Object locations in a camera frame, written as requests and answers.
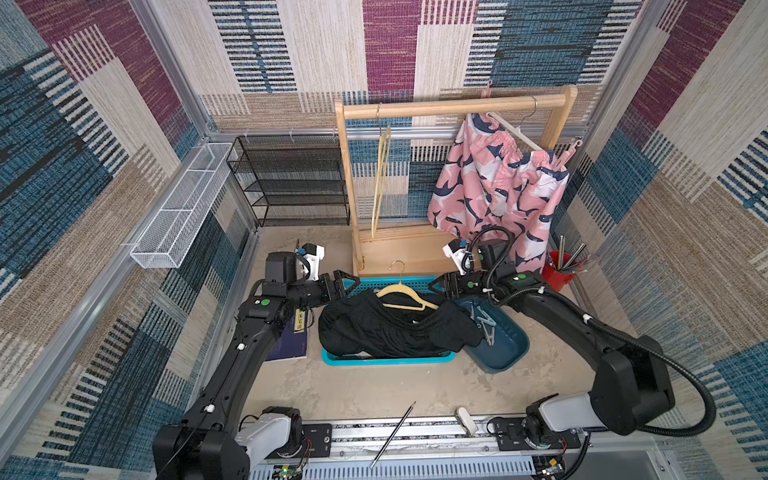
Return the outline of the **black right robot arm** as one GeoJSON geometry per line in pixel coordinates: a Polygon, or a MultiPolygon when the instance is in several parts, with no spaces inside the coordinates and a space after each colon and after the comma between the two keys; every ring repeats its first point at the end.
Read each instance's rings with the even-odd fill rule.
{"type": "Polygon", "coordinates": [[[715,400],[693,372],[667,356],[651,337],[635,338],[605,324],[540,274],[523,270],[511,258],[512,244],[512,233],[496,226],[482,228],[470,241],[450,241],[443,252],[456,269],[429,288],[451,299],[484,297],[494,307],[509,306],[546,327],[592,368],[589,391],[553,394],[527,407],[523,428],[532,447],[543,449],[557,434],[570,430],[695,437],[713,426],[715,400]],[[704,412],[692,426],[666,428],[652,423],[675,406],[671,371],[685,378],[701,397],[704,412]]]}

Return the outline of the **mint clothespin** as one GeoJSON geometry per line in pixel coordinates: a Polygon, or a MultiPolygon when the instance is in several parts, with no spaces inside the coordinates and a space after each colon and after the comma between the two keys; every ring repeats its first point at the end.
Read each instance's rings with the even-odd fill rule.
{"type": "Polygon", "coordinates": [[[486,323],[491,326],[495,325],[495,320],[476,304],[471,306],[471,318],[476,322],[486,323]]]}
{"type": "Polygon", "coordinates": [[[494,329],[496,327],[496,321],[491,316],[489,316],[488,314],[486,314],[484,311],[480,309],[474,310],[472,316],[473,316],[473,319],[479,325],[481,325],[484,330],[494,329]]]}

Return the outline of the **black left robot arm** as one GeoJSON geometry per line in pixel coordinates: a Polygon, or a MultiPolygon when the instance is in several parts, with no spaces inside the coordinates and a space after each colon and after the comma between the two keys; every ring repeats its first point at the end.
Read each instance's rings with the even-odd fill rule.
{"type": "Polygon", "coordinates": [[[198,399],[182,419],[162,427],[152,444],[159,479],[247,479],[273,453],[293,458],[307,446],[301,415],[270,407],[241,427],[256,376],[295,313],[347,297],[360,284],[340,270],[319,271],[312,245],[273,252],[265,276],[240,305],[229,346],[198,399]]]}

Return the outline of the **black shorts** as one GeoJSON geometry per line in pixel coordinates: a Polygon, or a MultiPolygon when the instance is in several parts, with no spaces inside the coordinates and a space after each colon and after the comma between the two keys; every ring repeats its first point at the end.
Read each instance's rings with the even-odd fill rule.
{"type": "Polygon", "coordinates": [[[441,356],[484,341],[466,309],[442,295],[422,297],[436,307],[400,309],[412,299],[398,293],[378,297],[371,289],[334,301],[320,315],[320,342],[334,356],[398,359],[441,356]]]}

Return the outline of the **yellow hanger of beige shorts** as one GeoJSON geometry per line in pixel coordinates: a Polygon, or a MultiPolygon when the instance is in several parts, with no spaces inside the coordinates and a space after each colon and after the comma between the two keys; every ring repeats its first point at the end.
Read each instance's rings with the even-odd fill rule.
{"type": "Polygon", "coordinates": [[[386,128],[382,127],[380,111],[381,111],[381,104],[377,106],[377,111],[376,111],[376,120],[379,127],[379,143],[378,143],[378,150],[377,150],[377,165],[376,165],[376,175],[375,175],[375,181],[374,181],[374,197],[373,197],[373,207],[372,207],[371,226],[370,226],[371,238],[375,237],[376,232],[378,230],[378,223],[380,219],[381,208],[383,203],[383,195],[385,190],[385,187],[384,187],[385,175],[388,169],[390,151],[391,151],[391,127],[390,126],[387,126],[386,128]]]}

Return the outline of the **white clothespin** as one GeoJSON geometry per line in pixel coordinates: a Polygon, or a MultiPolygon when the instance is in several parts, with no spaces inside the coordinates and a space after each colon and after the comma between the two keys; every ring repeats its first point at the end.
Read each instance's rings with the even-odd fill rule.
{"type": "Polygon", "coordinates": [[[493,347],[495,345],[495,327],[488,325],[486,323],[483,323],[482,328],[483,328],[486,343],[490,347],[493,347]]]}

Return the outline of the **yellow hanger of black shorts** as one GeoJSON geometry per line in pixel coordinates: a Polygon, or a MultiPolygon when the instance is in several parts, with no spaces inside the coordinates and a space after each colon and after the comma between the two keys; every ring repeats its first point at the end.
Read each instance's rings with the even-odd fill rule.
{"type": "Polygon", "coordinates": [[[405,273],[405,266],[406,266],[406,264],[402,260],[393,261],[390,264],[389,269],[392,269],[397,264],[401,266],[398,282],[387,285],[376,294],[376,296],[382,301],[383,306],[390,309],[406,310],[406,311],[437,310],[439,308],[438,305],[423,299],[420,296],[420,294],[417,293],[413,288],[405,285],[402,282],[402,278],[403,278],[403,274],[405,273]],[[391,295],[398,295],[400,297],[405,297],[410,300],[410,303],[408,304],[386,303],[384,299],[387,296],[391,296],[391,295]]]}

